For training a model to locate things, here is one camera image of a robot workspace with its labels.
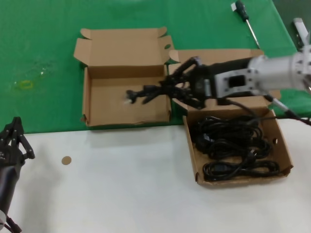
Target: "robotic arm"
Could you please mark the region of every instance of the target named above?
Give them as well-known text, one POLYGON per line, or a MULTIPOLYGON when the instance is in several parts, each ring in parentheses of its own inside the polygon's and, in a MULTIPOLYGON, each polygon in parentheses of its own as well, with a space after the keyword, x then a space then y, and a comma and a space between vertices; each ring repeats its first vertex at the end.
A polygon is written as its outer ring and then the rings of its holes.
POLYGON ((7 124, 0 132, 0 230, 6 227, 13 233, 21 232, 19 226, 7 214, 21 167, 25 164, 26 159, 34 158, 34 151, 24 136, 21 119, 15 117, 12 123, 7 124), (19 150, 20 144, 25 148, 25 154, 19 150))
POLYGON ((292 56, 267 58, 262 55, 210 66, 201 64, 198 57, 192 57, 161 81, 160 86, 146 85, 138 92, 128 90, 127 97, 131 103, 135 103, 138 97, 146 97, 142 102, 146 104, 158 95, 168 95, 202 109, 207 99, 264 95, 288 112, 284 104, 267 94, 270 90, 280 89, 311 93, 311 46, 305 46, 302 52, 292 56))

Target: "screwdriver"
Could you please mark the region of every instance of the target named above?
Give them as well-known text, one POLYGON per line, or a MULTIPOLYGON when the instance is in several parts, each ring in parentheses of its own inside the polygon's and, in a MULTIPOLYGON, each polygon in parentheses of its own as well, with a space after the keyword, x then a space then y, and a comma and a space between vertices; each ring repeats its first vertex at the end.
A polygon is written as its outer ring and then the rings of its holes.
POLYGON ((245 9, 244 4, 243 4, 240 0, 237 0, 237 1, 235 2, 235 4, 233 3, 233 4, 231 5, 231 7, 232 7, 232 10, 233 10, 233 11, 236 10, 237 13, 239 14, 239 16, 241 16, 242 20, 243 20, 244 22, 247 23, 247 25, 248 25, 248 27, 249 27, 249 30, 251 31, 251 33, 252 33, 252 35, 253 35, 253 38, 254 38, 254 40, 255 40, 255 42, 256 42, 258 48, 260 49, 258 40, 257 40, 257 38, 256 38, 256 36, 255 36, 255 33, 254 33, 254 31, 253 31, 253 29, 252 29, 252 27, 251 27, 251 25, 250 25, 250 23, 249 23, 249 21, 248 21, 248 20, 249 20, 249 16, 248 16, 248 14, 246 13, 246 9, 245 9))

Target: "cardboard box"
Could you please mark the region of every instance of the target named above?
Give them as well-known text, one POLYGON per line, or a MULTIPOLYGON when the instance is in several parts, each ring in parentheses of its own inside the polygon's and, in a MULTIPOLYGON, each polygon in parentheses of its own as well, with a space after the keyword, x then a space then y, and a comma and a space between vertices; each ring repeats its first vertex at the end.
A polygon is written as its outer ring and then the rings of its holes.
POLYGON ((88 126, 168 122, 171 102, 159 96, 150 103, 124 104, 126 90, 158 85, 173 49, 166 28, 82 29, 74 57, 87 65, 84 76, 83 120, 88 126))
MULTIPOLYGON (((218 62, 226 62, 235 59, 241 59, 251 56, 258 56, 263 54, 260 50, 172 50, 170 51, 170 57, 178 62, 184 62, 190 57, 199 56, 203 64, 213 64, 218 62)), ((169 72, 172 73, 180 64, 169 65, 169 72)), ((279 91, 271 92, 276 98, 280 98, 279 91)), ((254 110, 260 117, 274 117, 273 111, 268 109, 269 102, 262 96, 254 97, 239 97, 239 98, 229 98, 236 102, 239 102, 250 109, 254 110)), ((190 150, 191 162, 193 173, 195 176, 195 181, 198 184, 206 185, 219 185, 219 184, 250 184, 250 183, 261 183, 271 180, 280 179, 286 177, 293 167, 292 161, 282 135, 281 129, 278 125, 276 119, 265 120, 260 124, 260 128, 263 130, 264 138, 268 140, 272 145, 273 149, 270 155, 266 158, 267 160, 276 161, 280 165, 281 174, 276 177, 268 178, 249 178, 249 177, 236 177, 229 181, 219 181, 219 182, 207 182, 204 180, 203 165, 210 163, 211 160, 206 154, 202 154, 198 151, 195 145, 191 141, 189 127, 193 125, 198 120, 206 116, 214 116, 223 119, 229 119, 237 117, 240 115, 246 115, 247 112, 241 108, 228 105, 228 106, 218 106, 216 100, 207 100, 206 108, 202 110, 197 110, 192 107, 186 106, 185 104, 175 101, 182 107, 187 109, 188 115, 184 116, 183 121, 185 124, 185 130, 187 134, 187 140, 190 150)), ((228 158, 225 161, 239 163, 240 158, 228 158)))

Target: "screwdriver handle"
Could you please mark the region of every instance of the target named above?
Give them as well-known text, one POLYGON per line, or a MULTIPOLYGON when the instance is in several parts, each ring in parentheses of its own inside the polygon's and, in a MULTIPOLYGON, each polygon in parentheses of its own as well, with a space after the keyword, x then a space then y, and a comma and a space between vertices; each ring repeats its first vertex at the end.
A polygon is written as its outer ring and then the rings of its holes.
POLYGON ((240 0, 237 0, 235 2, 235 5, 237 7, 238 14, 241 16, 242 20, 246 22, 249 19, 249 16, 246 13, 246 9, 245 9, 243 2, 241 2, 240 0))

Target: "cable bundle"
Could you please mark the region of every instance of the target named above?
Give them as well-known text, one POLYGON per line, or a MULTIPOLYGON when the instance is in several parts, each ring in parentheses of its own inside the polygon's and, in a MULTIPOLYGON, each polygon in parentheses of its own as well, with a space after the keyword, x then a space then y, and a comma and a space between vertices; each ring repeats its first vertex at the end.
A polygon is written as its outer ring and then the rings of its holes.
POLYGON ((191 139, 197 149, 216 160, 203 166, 207 181, 230 180, 236 176, 269 177, 279 173, 279 165, 266 158, 271 145, 263 139, 258 119, 254 116, 239 116, 219 119, 208 116, 190 129, 191 139), (239 164, 221 161, 241 157, 239 164))

